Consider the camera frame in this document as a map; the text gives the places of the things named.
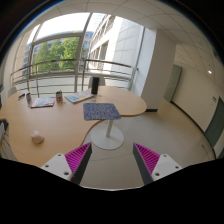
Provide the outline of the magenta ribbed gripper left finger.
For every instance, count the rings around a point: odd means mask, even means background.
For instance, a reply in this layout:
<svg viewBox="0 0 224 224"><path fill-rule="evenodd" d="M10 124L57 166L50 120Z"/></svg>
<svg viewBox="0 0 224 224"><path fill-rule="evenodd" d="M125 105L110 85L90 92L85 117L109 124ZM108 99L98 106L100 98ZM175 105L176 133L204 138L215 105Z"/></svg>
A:
<svg viewBox="0 0 224 224"><path fill-rule="evenodd" d="M79 185L91 154L92 144L87 143L66 154L57 153L42 169Z"/></svg>

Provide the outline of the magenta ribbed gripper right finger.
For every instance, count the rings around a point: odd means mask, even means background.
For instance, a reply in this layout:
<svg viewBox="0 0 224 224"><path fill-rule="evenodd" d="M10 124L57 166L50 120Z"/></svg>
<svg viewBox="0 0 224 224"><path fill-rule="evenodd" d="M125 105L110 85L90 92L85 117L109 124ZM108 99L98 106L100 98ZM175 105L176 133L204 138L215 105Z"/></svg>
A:
<svg viewBox="0 0 224 224"><path fill-rule="evenodd" d="M138 143L133 144L133 154L145 185L182 169L168 154L159 155Z"/></svg>

